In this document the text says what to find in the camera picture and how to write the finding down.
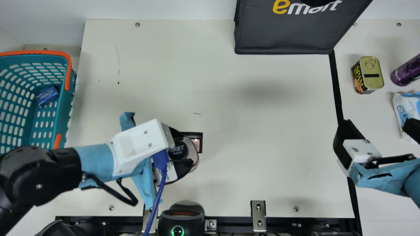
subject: white tabletop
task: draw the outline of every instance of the white tabletop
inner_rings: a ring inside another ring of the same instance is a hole
[[[86,21],[67,146],[107,141],[120,114],[134,111],[137,123],[158,118],[204,134],[200,165],[165,187],[160,211],[190,200],[206,215],[249,217],[249,202],[265,200],[268,217],[354,217],[332,149],[327,55],[236,55],[232,21],[135,22]],[[136,195],[131,207],[103,190],[75,190],[17,227],[30,234],[56,215],[141,215]]]
[[[335,48],[344,119],[352,120],[384,157],[420,157],[420,145],[401,138],[392,105],[395,92],[420,92],[420,82],[399,87],[390,78],[394,69],[420,53],[419,42],[420,20],[358,20]],[[350,72],[362,56],[379,59],[385,81],[382,89],[368,95],[354,91]],[[364,235],[418,235],[420,209],[410,198],[362,188],[357,197]]]

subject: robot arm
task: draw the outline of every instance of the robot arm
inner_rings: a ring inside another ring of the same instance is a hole
[[[416,124],[417,120],[407,121],[404,131],[411,136],[420,134],[420,129],[413,128]],[[382,157],[350,120],[339,125],[333,147],[338,164],[356,186],[410,197],[420,207],[420,186],[416,184],[420,180],[420,159],[413,154]],[[382,164],[392,165],[379,167]]]
[[[8,233],[33,206],[78,187],[102,188],[135,206],[138,200],[121,184],[126,177],[133,178],[146,209],[151,209],[157,198],[154,178],[163,179],[163,183],[174,182],[184,177],[194,163],[190,159],[173,160],[172,168],[167,167],[168,151],[184,137],[156,119],[136,126],[133,116],[134,113],[123,114],[122,132],[104,144],[57,150],[19,147],[1,156],[0,236]],[[195,149],[189,155],[198,159]],[[153,172],[152,160],[157,173]],[[174,174],[166,178],[168,170]],[[116,180],[129,198],[104,184],[111,180]]]

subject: green light ring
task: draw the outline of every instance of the green light ring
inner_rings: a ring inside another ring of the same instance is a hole
[[[174,227],[172,228],[172,230],[171,230],[171,235],[172,235],[172,236],[175,236],[175,235],[174,235],[174,233],[173,233],[173,230],[174,230],[176,227],[180,227],[180,228],[181,228],[181,230],[182,230],[182,234],[181,234],[181,236],[184,236],[184,234],[185,234],[185,230],[184,230],[184,228],[183,228],[182,226],[174,226]]]

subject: spam can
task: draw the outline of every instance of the spam can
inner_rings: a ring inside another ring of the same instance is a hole
[[[371,94],[383,87],[383,77],[376,57],[362,57],[353,67],[354,89],[358,94]]]

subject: purple can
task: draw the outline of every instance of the purple can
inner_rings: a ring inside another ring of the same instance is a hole
[[[391,73],[391,80],[398,86],[407,86],[420,79],[420,54]]]

